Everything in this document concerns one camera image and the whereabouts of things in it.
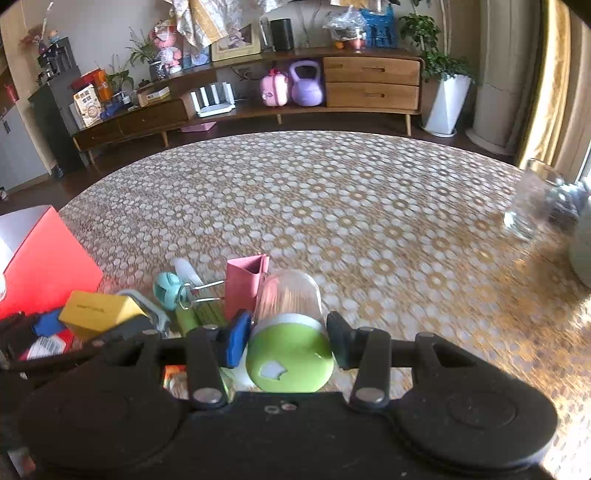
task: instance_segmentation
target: plastic bag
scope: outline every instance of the plastic bag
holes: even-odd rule
[[[322,27],[330,30],[337,48],[359,49],[365,46],[367,22],[361,12],[353,6],[349,7],[345,13],[328,15]]]
[[[361,12],[350,6],[347,11],[342,13],[331,13],[326,17],[322,28],[329,28],[331,30],[347,30],[349,28],[355,29],[356,27],[365,30],[367,23],[361,15]]]

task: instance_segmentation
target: black cabinet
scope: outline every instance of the black cabinet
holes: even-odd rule
[[[64,173],[85,166],[72,140],[77,127],[70,112],[70,104],[74,102],[70,85],[79,77],[80,69],[73,65],[70,70],[52,77],[29,97],[37,126]]]

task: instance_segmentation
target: metal screw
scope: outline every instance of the metal screw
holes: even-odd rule
[[[293,403],[283,403],[281,404],[281,409],[285,411],[294,411],[297,410],[297,405],[294,405]]]
[[[355,396],[365,403],[380,403],[385,393],[383,390],[374,387],[363,387],[355,392]]]
[[[201,403],[217,403],[222,399],[222,392],[217,388],[199,388],[193,392],[193,398]]]
[[[271,415],[276,415],[281,411],[276,405],[266,405],[264,410],[266,413],[270,413]]]

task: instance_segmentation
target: binder clip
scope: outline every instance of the binder clip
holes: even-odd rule
[[[256,307],[256,295],[264,274],[269,267],[267,255],[254,255],[253,257],[234,258],[226,264],[226,279],[217,280],[207,284],[195,285],[193,282],[185,282],[177,292],[176,303],[188,310],[204,302],[224,300],[224,317],[234,318],[238,310],[246,310],[253,313]],[[202,297],[201,291],[224,284],[225,295],[214,297]]]

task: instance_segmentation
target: white cabinet door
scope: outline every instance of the white cabinet door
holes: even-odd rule
[[[3,145],[0,171],[4,170],[7,177],[4,188],[11,189],[47,173],[18,108],[12,107],[4,116],[0,129]]]
[[[0,187],[5,190],[18,185],[12,169],[12,149],[8,139],[8,132],[5,130],[4,120],[0,120]]]

